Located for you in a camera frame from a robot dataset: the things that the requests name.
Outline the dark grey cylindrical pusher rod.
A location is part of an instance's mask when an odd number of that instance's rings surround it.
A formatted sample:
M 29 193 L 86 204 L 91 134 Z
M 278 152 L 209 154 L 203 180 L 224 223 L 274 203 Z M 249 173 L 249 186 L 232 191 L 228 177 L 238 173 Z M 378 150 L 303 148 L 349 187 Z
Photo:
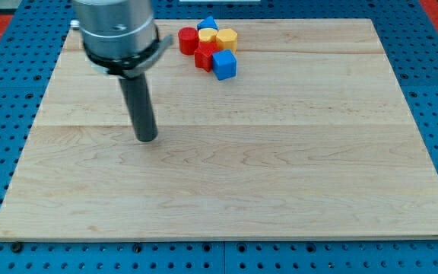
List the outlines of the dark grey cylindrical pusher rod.
M 158 131 L 145 74 L 119 80 L 136 139 L 151 142 Z

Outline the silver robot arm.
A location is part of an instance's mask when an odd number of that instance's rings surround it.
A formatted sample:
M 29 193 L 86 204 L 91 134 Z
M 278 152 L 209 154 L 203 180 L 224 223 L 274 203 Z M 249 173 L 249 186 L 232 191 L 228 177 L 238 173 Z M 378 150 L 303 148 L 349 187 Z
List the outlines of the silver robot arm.
M 173 36 L 162 37 L 150 0 L 72 0 L 84 51 L 92 66 L 119 79 L 140 142 L 157 137 L 145 72 L 157 63 Z

